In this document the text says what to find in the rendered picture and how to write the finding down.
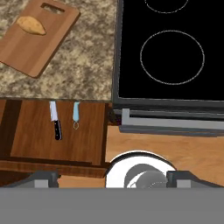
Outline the open wooden drawer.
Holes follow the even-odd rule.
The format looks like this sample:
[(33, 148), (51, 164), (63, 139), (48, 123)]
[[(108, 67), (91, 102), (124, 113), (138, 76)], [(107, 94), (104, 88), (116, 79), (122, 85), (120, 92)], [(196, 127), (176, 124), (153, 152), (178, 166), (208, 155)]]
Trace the open wooden drawer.
[(109, 167), (108, 105), (81, 103), (77, 129), (73, 108), (71, 101), (57, 103), (62, 138), (56, 140), (48, 101), (7, 101), (0, 122), (0, 170), (102, 178)]

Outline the wooden cutting board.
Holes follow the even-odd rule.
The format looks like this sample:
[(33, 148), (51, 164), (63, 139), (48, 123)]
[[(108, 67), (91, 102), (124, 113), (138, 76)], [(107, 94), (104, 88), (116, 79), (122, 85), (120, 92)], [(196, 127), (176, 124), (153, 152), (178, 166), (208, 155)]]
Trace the wooden cutting board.
[(40, 76), (80, 16), (72, 6), (54, 0), (30, 0), (19, 14), (36, 18), (46, 35), (33, 35), (14, 23), (0, 39), (0, 62), (24, 74)]

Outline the white and grey round object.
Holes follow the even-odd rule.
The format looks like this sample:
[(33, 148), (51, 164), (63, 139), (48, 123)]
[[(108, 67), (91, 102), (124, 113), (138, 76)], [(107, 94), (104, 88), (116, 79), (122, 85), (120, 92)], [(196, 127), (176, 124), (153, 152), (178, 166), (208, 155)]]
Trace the white and grey round object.
[(130, 150), (114, 157), (107, 170), (107, 188), (166, 188), (167, 172), (176, 171), (165, 158), (146, 150)]

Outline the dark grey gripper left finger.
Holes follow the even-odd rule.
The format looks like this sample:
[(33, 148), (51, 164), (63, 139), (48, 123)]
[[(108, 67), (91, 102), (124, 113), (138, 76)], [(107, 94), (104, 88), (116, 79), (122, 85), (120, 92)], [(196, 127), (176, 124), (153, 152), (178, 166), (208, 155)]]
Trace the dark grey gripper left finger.
[(56, 171), (36, 171), (28, 178), (19, 180), (15, 183), (8, 184), (5, 187), (18, 188), (58, 188), (59, 174)]

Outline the dark grey oven door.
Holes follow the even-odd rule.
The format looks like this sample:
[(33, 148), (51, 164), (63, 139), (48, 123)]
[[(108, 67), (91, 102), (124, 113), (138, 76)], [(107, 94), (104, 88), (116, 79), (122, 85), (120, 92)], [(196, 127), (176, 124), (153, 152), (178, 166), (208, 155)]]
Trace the dark grey oven door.
[[(224, 137), (224, 130), (217, 129), (185, 129), (185, 128), (166, 128), (137, 125), (122, 125), (123, 109), (113, 109), (113, 112), (121, 117), (119, 130), (123, 133), (140, 133), (171, 136), (196, 136), (196, 137)], [(186, 111), (154, 111), (154, 110), (131, 110), (129, 116), (135, 118), (162, 118), (178, 120), (201, 120), (201, 121), (220, 121), (224, 122), (224, 113), (192, 113)]]

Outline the black-handled kitchen knife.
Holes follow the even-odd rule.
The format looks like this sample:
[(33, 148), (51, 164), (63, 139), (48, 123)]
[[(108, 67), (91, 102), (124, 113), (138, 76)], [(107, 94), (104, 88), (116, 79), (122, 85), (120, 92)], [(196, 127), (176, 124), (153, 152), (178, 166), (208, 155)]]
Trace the black-handled kitchen knife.
[(54, 123), (55, 139), (61, 140), (62, 134), (61, 134), (60, 120), (58, 118), (56, 102), (50, 101), (49, 105), (50, 105), (51, 121)]

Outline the orange-brown potato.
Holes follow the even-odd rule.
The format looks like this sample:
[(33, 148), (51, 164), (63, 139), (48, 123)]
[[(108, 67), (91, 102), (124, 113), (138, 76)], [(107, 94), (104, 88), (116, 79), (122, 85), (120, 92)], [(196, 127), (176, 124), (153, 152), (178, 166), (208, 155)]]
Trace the orange-brown potato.
[(25, 32), (35, 35), (46, 35), (44, 26), (35, 18), (30, 16), (20, 17), (16, 24)]

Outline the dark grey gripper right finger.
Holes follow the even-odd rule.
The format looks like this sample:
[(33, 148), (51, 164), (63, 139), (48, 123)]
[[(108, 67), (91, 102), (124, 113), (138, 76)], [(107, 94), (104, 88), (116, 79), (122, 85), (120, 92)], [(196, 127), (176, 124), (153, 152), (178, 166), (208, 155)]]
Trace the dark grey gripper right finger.
[(172, 188), (222, 188), (222, 185), (200, 179), (190, 171), (168, 171), (166, 177), (166, 186)]

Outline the black hob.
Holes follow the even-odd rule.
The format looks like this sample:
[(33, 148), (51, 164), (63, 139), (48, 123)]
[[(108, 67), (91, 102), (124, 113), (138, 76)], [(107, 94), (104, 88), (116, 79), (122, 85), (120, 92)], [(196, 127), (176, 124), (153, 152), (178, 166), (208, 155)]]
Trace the black hob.
[(118, 0), (113, 102), (224, 108), (224, 0)]

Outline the light blue peeler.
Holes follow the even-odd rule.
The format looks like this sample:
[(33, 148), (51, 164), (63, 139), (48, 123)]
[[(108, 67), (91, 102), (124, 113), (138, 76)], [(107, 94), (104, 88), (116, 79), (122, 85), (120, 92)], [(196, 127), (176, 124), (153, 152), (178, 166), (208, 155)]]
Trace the light blue peeler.
[(76, 101), (73, 104), (73, 128), (75, 130), (77, 130), (79, 128), (79, 120), (80, 120), (79, 105), (80, 105), (80, 103), (78, 101)]

